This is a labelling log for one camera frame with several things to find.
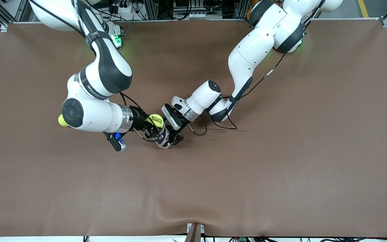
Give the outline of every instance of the tennis ball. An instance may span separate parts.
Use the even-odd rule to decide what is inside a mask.
[[[60,115],[58,117],[58,123],[61,125],[61,126],[64,126],[64,127],[69,127],[69,125],[65,122],[65,120],[63,119],[63,116]]]
[[[162,119],[161,115],[155,113],[155,114],[149,115],[149,118],[146,118],[146,121],[149,124],[155,124],[158,129],[161,129],[162,127],[164,127],[164,120]]]

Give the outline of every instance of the electrical cable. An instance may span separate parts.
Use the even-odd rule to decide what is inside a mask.
[[[124,94],[123,92],[119,92],[119,94],[123,97],[125,96],[127,99],[129,99],[131,102],[133,102],[142,112],[144,112],[144,114],[147,116],[146,119],[149,119],[150,122],[153,124],[153,126],[155,127],[155,129],[159,132],[159,129],[158,127],[156,126],[155,122],[153,122],[153,120],[149,117],[149,115],[146,113],[146,111],[144,111],[144,109],[138,105],[137,102],[135,102],[132,98],[130,98],[128,95]],[[146,139],[144,137],[141,137],[141,139],[147,141],[147,142],[155,142],[155,140],[150,140],[150,139]]]
[[[95,7],[93,6],[93,4],[91,4],[88,0],[86,0],[86,2],[87,2],[93,9],[95,9],[96,11],[98,11],[98,12],[100,12],[100,13],[106,14],[106,15],[108,15],[108,16],[110,16],[110,17],[119,18],[120,20],[123,20],[123,21],[128,21],[128,20],[125,20],[125,19],[122,18],[122,17],[116,16],[116,15],[113,15],[113,14],[110,14],[110,13],[107,13],[107,12],[104,12],[104,11],[101,11],[101,10],[95,8]]]
[[[187,18],[189,16],[190,12],[192,11],[192,2],[190,0],[186,0],[186,1],[187,1],[186,13],[184,14],[183,18],[179,19],[179,21]]]
[[[80,20],[81,16],[80,16],[80,11],[79,11],[79,8],[78,8],[77,0],[74,0],[73,3],[74,3],[74,9],[76,11],[77,23],[79,24],[80,31],[84,34],[85,31],[83,29],[82,21]]]
[[[58,16],[56,16],[55,14],[53,14],[52,12],[48,11],[47,9],[45,9],[43,6],[41,6],[40,4],[38,4],[36,1],[34,0],[30,0],[31,3],[33,3],[35,6],[39,7],[41,10],[43,10],[44,12],[47,12],[48,14],[50,14],[52,17],[56,18],[57,20],[61,21],[62,23],[68,25],[69,27],[71,27],[72,29],[74,29],[75,31],[77,31],[77,33],[81,34],[84,38],[85,38],[85,34],[82,33],[79,29],[77,29],[76,27],[74,27],[72,24],[66,22],[65,20],[59,18]]]
[[[212,122],[214,123],[214,125],[216,125],[217,127],[219,128],[223,128],[223,129],[228,129],[228,130],[236,130],[238,129],[238,127],[232,122],[232,120],[229,118],[229,115],[228,115],[228,110],[227,110],[227,113],[226,113],[226,116],[228,117],[228,120],[230,121],[230,123],[234,126],[233,128],[232,127],[225,127],[225,126],[220,126],[218,125],[212,118],[212,116],[209,114],[210,116],[210,119],[212,120]]]
[[[245,17],[236,17],[235,19],[237,19],[237,18],[242,19],[242,20],[246,21],[247,23],[250,23],[250,21]]]
[[[171,9],[172,6],[170,6],[171,0],[167,0],[167,4],[166,4],[166,10],[167,10],[167,14],[168,14],[168,17],[171,18],[171,19],[174,19],[174,15],[173,14],[170,14],[169,10]]]
[[[128,23],[128,27],[126,27],[126,31],[124,32],[124,34],[123,34],[123,36],[125,37],[125,35],[126,34],[128,34],[128,30],[129,30],[129,26],[131,26],[131,22],[132,22],[132,20],[131,21],[129,21],[129,23]]]
[[[200,117],[201,117],[201,120],[203,121],[204,127],[206,127],[206,130],[204,131],[204,133],[197,133],[192,128],[191,128],[191,130],[192,130],[192,133],[194,133],[195,135],[203,136],[207,133],[207,124],[204,122],[204,118],[203,118],[202,114],[200,115]]]
[[[222,9],[223,1],[221,2],[221,5],[219,5],[217,8],[214,8],[214,9],[213,9],[211,3],[210,3],[210,6],[206,6],[206,2],[210,2],[210,0],[204,0],[204,1],[203,1],[203,7],[204,7],[205,9],[207,9],[208,11],[215,11],[215,10],[217,11],[217,10]]]
[[[255,89],[255,87],[257,87],[257,86],[261,83],[261,81],[263,81],[265,78],[267,78],[267,76],[269,76],[269,75],[275,70],[275,68],[278,67],[278,65],[279,65],[280,62],[283,60],[283,57],[284,57],[286,54],[287,54],[287,53],[285,53],[285,54],[282,55],[282,57],[280,58],[280,60],[278,61],[278,63],[277,63],[277,64],[276,64],[269,72],[267,72],[267,73],[262,77],[262,79],[259,80],[258,83],[255,84],[255,86],[252,87],[252,89],[250,89],[246,94],[242,95],[240,98],[237,98],[237,99],[235,99],[235,100],[236,100],[236,101],[239,101],[239,100],[241,100],[241,98],[244,98],[245,96],[249,95],[249,94],[253,91],[253,89]]]
[[[124,95],[121,95],[122,96],[122,99],[123,99],[123,104],[126,106],[126,99],[125,99],[125,96]]]
[[[137,13],[137,15],[142,19],[142,20],[146,20],[146,17],[144,17],[143,13],[141,12],[140,10],[140,7],[138,6],[138,2],[137,0],[131,0],[131,4],[132,6],[134,6],[134,2],[135,4],[137,5],[137,10],[135,11]]]
[[[309,21],[309,22],[307,23],[307,25],[305,26],[304,31],[307,29],[307,27],[309,26],[309,24],[310,24],[311,21],[313,20],[314,15],[315,15],[316,12],[318,11],[318,9],[324,4],[324,2],[325,2],[325,0],[321,0],[321,2],[319,3],[318,7],[315,8],[315,9],[313,9],[313,12],[312,12],[310,18],[308,18],[307,20],[304,21],[303,25],[305,25],[305,23],[307,23],[307,21]]]

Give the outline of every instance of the metal band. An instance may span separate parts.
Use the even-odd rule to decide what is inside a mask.
[[[97,92],[89,83],[87,77],[86,77],[86,71],[83,68],[80,73],[76,73],[74,75],[74,81],[81,82],[86,92],[88,92],[90,95],[92,95],[95,98],[104,100],[109,98],[110,96],[101,95],[99,92]]]

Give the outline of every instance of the green light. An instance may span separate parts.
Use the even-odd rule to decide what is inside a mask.
[[[112,35],[112,41],[113,41],[113,44],[116,46],[116,47],[120,47],[121,43],[120,43],[120,37],[117,36],[117,35]]]

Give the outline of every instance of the wire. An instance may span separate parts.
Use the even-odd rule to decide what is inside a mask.
[[[153,120],[149,117],[149,115],[146,113],[146,111],[144,111],[144,109],[143,109],[140,105],[138,105],[137,102],[135,102],[132,98],[130,98],[128,95],[124,94],[123,92],[120,92],[119,94],[122,96],[122,98],[123,98],[123,96],[125,96],[127,99],[129,99],[131,102],[133,102],[139,109],[141,109],[141,111],[144,112],[144,114],[147,116],[146,119],[149,119],[150,122],[151,122],[151,123],[153,124],[153,126],[155,127],[155,129],[156,129],[157,131],[159,131],[159,129],[158,129],[158,127],[156,126],[155,122],[153,122]],[[144,137],[141,137],[141,139],[143,139],[143,140],[145,140],[145,141],[147,141],[147,142],[155,142],[155,140],[146,139],[146,138],[144,138]]]
[[[123,99],[123,104],[126,106],[126,99],[125,99],[125,96],[122,95],[122,94],[121,94],[121,96],[122,96],[122,99]]]
[[[80,27],[80,31],[82,33],[84,33],[84,29],[83,29],[83,25],[82,25],[82,22],[80,20],[80,11],[79,11],[79,8],[78,8],[78,5],[77,5],[77,0],[74,0],[74,9],[76,11],[76,15],[77,15],[77,23],[79,24],[79,27]]]
[[[140,7],[138,6],[138,2],[137,0],[131,0],[131,3],[132,3],[132,6],[134,6],[134,3],[137,5],[137,10],[135,11],[137,13],[137,15],[142,19],[142,20],[146,20],[146,17],[144,17],[143,13],[141,12],[140,10]]]
[[[168,0],[167,1],[167,6],[166,6],[166,11],[167,11],[167,14],[168,14],[168,17],[170,17],[171,19],[175,20],[184,20],[185,18],[187,18],[189,16],[189,14],[191,13],[192,11],[192,2],[190,0],[186,0],[187,3],[186,3],[186,13],[184,14],[183,18],[180,18],[180,19],[177,19],[174,17],[173,14],[170,13],[170,9],[174,9],[173,6],[170,5],[170,3],[172,2],[172,0]]]
[[[204,131],[204,133],[197,133],[194,130],[192,130],[192,133],[194,133],[195,135],[198,135],[198,136],[203,136],[207,133],[207,124],[204,122],[204,118],[203,118],[202,114],[200,115],[200,117],[201,117],[201,120],[203,121],[204,127],[206,127],[206,130]]]
[[[237,99],[235,99],[235,100],[236,100],[236,101],[239,101],[239,100],[241,100],[241,98],[244,98],[245,96],[249,95],[249,94],[253,91],[253,89],[255,89],[255,87],[257,87],[257,86],[261,83],[261,81],[263,81],[265,78],[267,78],[267,76],[269,76],[269,75],[275,70],[275,68],[278,67],[278,65],[279,65],[280,62],[283,60],[283,57],[284,57],[286,54],[287,54],[287,53],[285,53],[285,54],[282,55],[282,57],[281,57],[280,60],[277,62],[277,64],[276,64],[269,72],[267,72],[267,73],[262,77],[262,79],[259,80],[258,83],[255,84],[255,86],[252,87],[252,89],[250,89],[246,94],[242,95],[240,98],[237,98]]]
[[[128,27],[126,28],[126,31],[125,31],[124,34],[123,34],[124,37],[126,36],[126,34],[128,34],[129,26],[131,26],[132,20],[129,21],[129,23],[128,23]]]
[[[213,9],[211,3],[210,3],[210,6],[207,6],[207,5],[206,5],[206,2],[210,2],[210,1],[209,1],[209,0],[204,0],[204,1],[203,1],[203,7],[204,7],[205,9],[207,9],[208,11],[215,11],[215,10],[217,11],[217,10],[222,9],[223,1],[221,2],[221,5],[220,5],[220,6],[214,8],[214,9]]]
[[[179,19],[180,20],[184,20],[185,18],[187,18],[192,10],[192,2],[190,0],[186,0],[187,1],[187,4],[186,4],[186,14],[184,14],[183,18]]]
[[[110,16],[110,17],[119,18],[120,20],[123,20],[123,21],[128,21],[128,20],[125,20],[125,19],[122,18],[122,17],[116,16],[116,15],[113,15],[113,14],[110,14],[110,13],[106,13],[106,12],[104,12],[104,11],[101,11],[101,10],[95,8],[95,7],[93,6],[93,4],[91,4],[91,3],[89,2],[89,0],[86,0],[86,2],[87,2],[93,9],[95,9],[96,11],[98,11],[98,12],[100,12],[100,13],[106,14],[106,15],[108,15],[108,16]]]
[[[309,22],[307,23],[307,25],[305,26],[304,31],[307,29],[307,27],[309,26],[309,24],[310,24],[311,21],[313,20],[314,15],[316,14],[316,11],[324,4],[324,2],[325,2],[325,0],[321,0],[321,2],[319,3],[318,7],[315,8],[315,9],[313,9],[313,12],[312,12],[310,18],[308,18],[306,21],[304,21],[303,25],[305,25],[305,23],[307,23],[307,21],[309,21]]]
[[[242,20],[246,21],[247,23],[250,23],[250,21],[245,17],[236,17],[236,18],[242,19]]]
[[[226,116],[228,117],[228,120],[230,121],[230,123],[234,126],[233,128],[232,127],[224,127],[224,126],[220,126],[218,125],[212,118],[212,116],[210,115],[210,118],[212,120],[212,122],[219,128],[223,128],[223,129],[228,129],[228,130],[236,130],[238,129],[238,127],[232,122],[232,120],[229,118],[229,115],[228,115],[228,111],[226,112]]]
[[[81,34],[83,37],[85,37],[84,33],[82,33],[79,29],[77,29],[76,27],[74,27],[73,25],[71,25],[70,23],[66,22],[65,20],[59,18],[58,16],[54,15],[52,12],[48,11],[47,9],[43,8],[43,6],[41,6],[40,4],[36,3],[34,0],[30,0],[31,3],[35,4],[35,6],[39,7],[41,10],[43,10],[44,12],[47,12],[48,14],[50,14],[52,17],[56,18],[57,20],[61,21],[62,23],[70,26],[72,29],[74,29],[75,31],[77,31],[77,33]]]

